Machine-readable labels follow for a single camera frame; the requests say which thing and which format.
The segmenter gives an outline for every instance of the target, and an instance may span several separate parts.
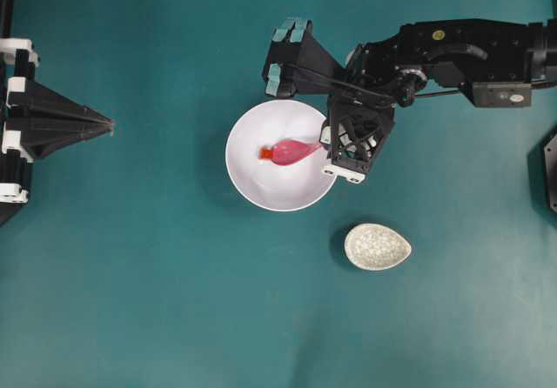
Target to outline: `red plastic object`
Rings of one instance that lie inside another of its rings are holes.
[[[320,147],[321,143],[303,143],[298,140],[286,139],[276,143],[271,149],[261,148],[259,158],[271,160],[274,164],[287,166],[310,156]]]

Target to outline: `red cap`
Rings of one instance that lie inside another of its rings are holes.
[[[259,151],[259,158],[270,160],[272,159],[272,149],[267,149],[266,147],[262,147]]]

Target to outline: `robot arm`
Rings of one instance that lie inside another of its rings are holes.
[[[10,38],[13,2],[0,0],[0,226],[28,203],[37,160],[113,129],[109,118],[35,81],[31,40]],[[7,80],[6,65],[14,66]]]
[[[533,89],[556,86],[557,21],[406,24],[383,42],[359,44],[343,68],[313,38],[310,21],[289,18],[274,33],[263,79],[271,97],[328,95],[323,171],[358,184],[394,126],[396,104],[462,93],[476,107],[527,107]],[[453,90],[419,94],[429,80]]]

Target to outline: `black cable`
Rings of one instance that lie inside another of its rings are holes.
[[[349,84],[348,82],[339,81],[337,79],[333,79],[333,78],[327,77],[327,76],[325,76],[325,75],[323,75],[319,72],[316,72],[315,70],[308,69],[308,68],[303,68],[302,66],[297,66],[296,64],[285,64],[285,66],[290,66],[293,69],[303,70],[304,72],[311,73],[315,77],[320,77],[321,79],[325,79],[327,82],[329,82],[331,84],[342,85],[346,88],[352,88],[353,90],[359,90],[360,92],[364,92],[365,94],[373,95],[375,97],[393,99],[393,97],[391,97],[390,95],[381,94],[381,93],[375,92],[373,90],[367,90],[366,88],[361,88],[359,86]]]
[[[557,86],[557,81],[537,81],[532,82],[532,89],[533,90],[546,90],[547,88],[553,88]]]
[[[431,97],[441,97],[443,95],[454,95],[460,94],[460,90],[443,90],[441,92],[430,92],[427,94],[418,94],[417,98],[431,98]]]
[[[366,88],[362,88],[362,87],[359,87],[357,85],[349,84],[348,82],[339,81],[337,79],[333,79],[332,77],[328,77],[326,75],[323,75],[322,73],[319,73],[315,70],[312,70],[312,69],[309,69],[309,68],[304,68],[302,66],[297,66],[296,64],[285,64],[285,66],[290,66],[293,69],[302,70],[304,72],[311,73],[315,77],[320,77],[321,79],[327,81],[329,84],[341,85],[341,86],[344,86],[346,88],[351,88],[353,90],[358,90],[358,91],[363,92],[365,94],[373,95],[375,97],[393,99],[393,97],[390,96],[390,95],[382,94],[382,93],[376,92],[374,90],[368,90]],[[544,89],[547,89],[547,88],[553,88],[555,86],[557,86],[557,81],[532,82],[532,89],[533,90],[544,90]],[[430,92],[430,93],[426,93],[426,94],[417,94],[416,97],[417,98],[432,98],[432,97],[443,97],[445,95],[456,95],[456,94],[460,94],[460,90],[442,90],[440,92]]]

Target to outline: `green table surface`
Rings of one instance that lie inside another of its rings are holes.
[[[551,0],[16,0],[37,80],[117,121],[114,137],[37,164],[0,230],[2,387],[555,387],[557,216],[531,109],[463,97],[398,110],[362,185],[263,211],[224,148],[265,101],[273,28],[314,22],[339,61],[403,23],[553,16]],[[324,97],[299,97],[325,109]],[[413,254],[349,264],[351,226]]]

